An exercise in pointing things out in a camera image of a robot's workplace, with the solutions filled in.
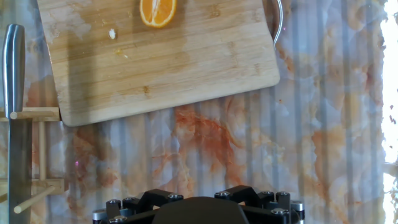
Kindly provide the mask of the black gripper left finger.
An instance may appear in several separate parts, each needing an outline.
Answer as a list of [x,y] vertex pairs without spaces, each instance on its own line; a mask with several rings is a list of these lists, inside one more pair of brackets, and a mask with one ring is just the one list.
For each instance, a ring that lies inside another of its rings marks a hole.
[[161,207],[183,199],[183,195],[160,189],[148,190],[141,198],[111,199],[106,202],[106,208],[93,211],[92,223],[124,223],[133,215],[144,213],[148,217],[154,207]]

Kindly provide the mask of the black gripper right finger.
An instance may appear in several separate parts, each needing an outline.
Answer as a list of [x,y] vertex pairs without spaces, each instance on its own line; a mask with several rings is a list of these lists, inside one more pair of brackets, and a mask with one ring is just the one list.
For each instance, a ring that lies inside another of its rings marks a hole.
[[215,193],[214,198],[236,203],[247,223],[305,223],[303,202],[291,200],[290,194],[285,191],[257,193],[250,186],[239,185]]

